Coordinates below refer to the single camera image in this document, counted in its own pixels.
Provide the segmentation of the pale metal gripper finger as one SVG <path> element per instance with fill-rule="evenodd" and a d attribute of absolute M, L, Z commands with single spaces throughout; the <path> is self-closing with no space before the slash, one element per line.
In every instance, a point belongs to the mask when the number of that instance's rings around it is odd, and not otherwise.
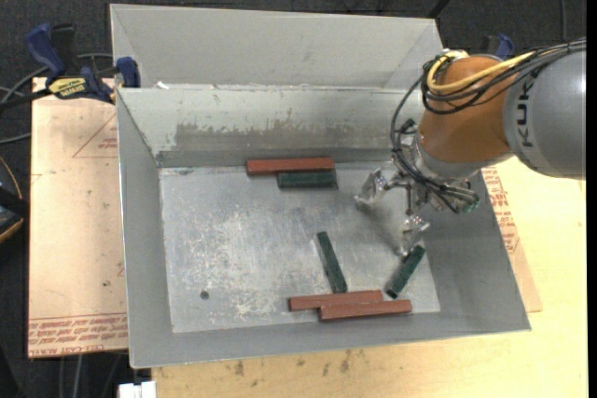
<path fill-rule="evenodd" d="M 398 251 L 402 257 L 408 256 L 414 247 L 420 242 L 423 234 L 430 227 L 430 223 L 420 215 L 410 214 L 407 216 L 400 229 L 398 237 Z"/>
<path fill-rule="evenodd" d="M 390 162 L 384 162 L 375 168 L 362 184 L 360 192 L 354 196 L 356 207 L 371 208 L 376 205 L 389 191 L 396 187 L 396 167 Z"/>

